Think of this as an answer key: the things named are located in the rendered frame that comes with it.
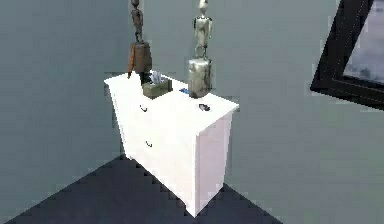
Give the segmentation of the white chest of drawers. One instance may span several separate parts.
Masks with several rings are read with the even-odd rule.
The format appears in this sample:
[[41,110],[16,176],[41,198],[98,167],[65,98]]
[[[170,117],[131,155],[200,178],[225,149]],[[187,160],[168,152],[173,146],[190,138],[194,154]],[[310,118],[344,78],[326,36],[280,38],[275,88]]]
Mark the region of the white chest of drawers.
[[[232,114],[237,103],[214,94],[192,99],[172,79],[171,92],[143,95],[137,74],[105,80],[125,156],[136,160],[196,216],[223,187]],[[202,111],[206,104],[210,111]]]

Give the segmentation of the brown figure statue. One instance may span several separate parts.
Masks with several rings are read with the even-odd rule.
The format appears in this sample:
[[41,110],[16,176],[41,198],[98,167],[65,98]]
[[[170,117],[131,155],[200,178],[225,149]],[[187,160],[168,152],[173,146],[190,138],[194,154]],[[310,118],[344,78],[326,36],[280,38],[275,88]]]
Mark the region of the brown figure statue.
[[139,75],[141,84],[144,84],[151,81],[152,56],[150,44],[143,40],[143,13],[138,8],[139,4],[140,0],[131,0],[133,6],[131,17],[135,27],[136,41],[130,47],[128,77],[131,77],[132,72],[135,72]]

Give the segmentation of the black framed wall picture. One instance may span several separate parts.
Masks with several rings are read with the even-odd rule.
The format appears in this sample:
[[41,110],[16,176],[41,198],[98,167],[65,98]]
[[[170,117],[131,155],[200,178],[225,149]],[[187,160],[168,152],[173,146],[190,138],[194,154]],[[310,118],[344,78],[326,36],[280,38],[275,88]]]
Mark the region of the black framed wall picture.
[[340,0],[310,90],[384,111],[384,0]]

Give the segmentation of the pale silver figure statue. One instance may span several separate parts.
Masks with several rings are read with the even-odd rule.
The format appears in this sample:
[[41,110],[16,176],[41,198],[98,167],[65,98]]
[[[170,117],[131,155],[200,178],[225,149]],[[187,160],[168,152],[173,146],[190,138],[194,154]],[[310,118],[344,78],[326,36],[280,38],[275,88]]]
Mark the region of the pale silver figure statue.
[[212,60],[208,58],[208,42],[211,38],[213,20],[206,15],[208,0],[199,0],[200,15],[193,20],[195,56],[188,61],[188,90],[191,98],[206,96],[211,91]]

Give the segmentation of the olive green tissue box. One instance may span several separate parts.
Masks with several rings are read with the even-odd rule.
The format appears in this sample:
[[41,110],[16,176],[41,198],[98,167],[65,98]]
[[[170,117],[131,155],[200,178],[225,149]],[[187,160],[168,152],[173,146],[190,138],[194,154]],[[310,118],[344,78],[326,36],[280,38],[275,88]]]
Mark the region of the olive green tissue box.
[[172,81],[160,72],[152,71],[149,78],[150,81],[142,85],[144,96],[155,99],[173,90]]

